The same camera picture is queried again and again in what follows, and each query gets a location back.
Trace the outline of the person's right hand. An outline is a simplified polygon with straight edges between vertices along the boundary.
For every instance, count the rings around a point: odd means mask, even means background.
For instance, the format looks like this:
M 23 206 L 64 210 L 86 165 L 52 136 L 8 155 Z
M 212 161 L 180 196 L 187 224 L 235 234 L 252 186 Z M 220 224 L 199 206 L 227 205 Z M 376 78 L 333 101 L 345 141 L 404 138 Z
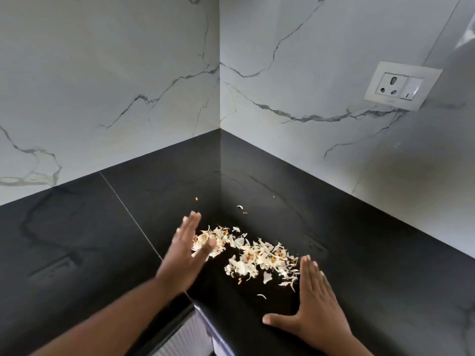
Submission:
M 347 319 L 318 264 L 309 255 L 300 260 L 300 305 L 295 328 L 278 328 L 313 347 L 315 342 L 353 335 Z

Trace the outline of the person's left forearm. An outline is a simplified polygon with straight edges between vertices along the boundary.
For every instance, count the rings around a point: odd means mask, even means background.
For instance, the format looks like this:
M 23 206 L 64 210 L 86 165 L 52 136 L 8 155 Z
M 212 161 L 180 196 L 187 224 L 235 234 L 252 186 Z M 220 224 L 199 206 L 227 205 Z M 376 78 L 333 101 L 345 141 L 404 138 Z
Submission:
M 29 356 L 125 356 L 153 318 L 189 287 L 155 277 Z

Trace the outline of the white wall socket with switch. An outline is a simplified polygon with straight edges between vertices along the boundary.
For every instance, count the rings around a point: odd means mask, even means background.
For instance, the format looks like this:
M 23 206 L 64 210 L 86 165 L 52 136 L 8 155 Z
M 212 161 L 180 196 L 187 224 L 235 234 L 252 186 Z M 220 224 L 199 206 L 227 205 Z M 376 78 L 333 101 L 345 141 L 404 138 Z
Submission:
M 442 69 L 380 61 L 364 100 L 418 111 L 442 72 Z

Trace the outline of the person's right forearm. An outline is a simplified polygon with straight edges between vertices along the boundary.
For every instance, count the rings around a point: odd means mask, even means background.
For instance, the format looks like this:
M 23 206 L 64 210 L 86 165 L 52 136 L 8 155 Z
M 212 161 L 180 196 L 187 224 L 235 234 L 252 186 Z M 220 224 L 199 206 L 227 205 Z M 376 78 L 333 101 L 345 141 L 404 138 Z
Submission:
M 374 356 L 355 336 L 348 334 L 338 334 L 336 337 L 315 342 L 313 347 L 326 356 Z

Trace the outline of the person's left hand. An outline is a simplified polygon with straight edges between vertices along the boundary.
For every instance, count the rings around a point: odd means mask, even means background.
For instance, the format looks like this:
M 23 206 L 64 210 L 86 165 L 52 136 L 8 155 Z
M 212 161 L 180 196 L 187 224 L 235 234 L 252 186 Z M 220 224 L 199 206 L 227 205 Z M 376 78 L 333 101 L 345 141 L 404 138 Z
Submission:
M 170 299 L 187 292 L 203 268 L 193 265 L 193 253 L 196 251 L 192 251 L 200 220 L 201 214 L 194 211 L 183 218 L 157 271 L 156 278 L 161 293 Z

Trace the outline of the pile of vegetable peel scraps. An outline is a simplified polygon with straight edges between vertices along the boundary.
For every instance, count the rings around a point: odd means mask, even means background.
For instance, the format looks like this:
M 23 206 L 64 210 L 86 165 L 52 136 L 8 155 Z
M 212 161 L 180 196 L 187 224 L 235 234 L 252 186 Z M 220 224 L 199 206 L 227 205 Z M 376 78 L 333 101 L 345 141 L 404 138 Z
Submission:
M 296 292 L 295 284 L 300 276 L 299 257 L 292 256 L 281 243 L 272 245 L 261 238 L 250 241 L 247 233 L 241 233 L 239 227 L 217 226 L 194 235 L 192 256 L 196 256 L 209 240 L 216 241 L 216 246 L 209 254 L 211 258 L 218 257 L 229 248 L 237 252 L 228 259 L 223 269 L 226 275 L 237 277 L 238 283 L 261 275 L 263 284 L 279 280 L 278 286 L 289 287 Z

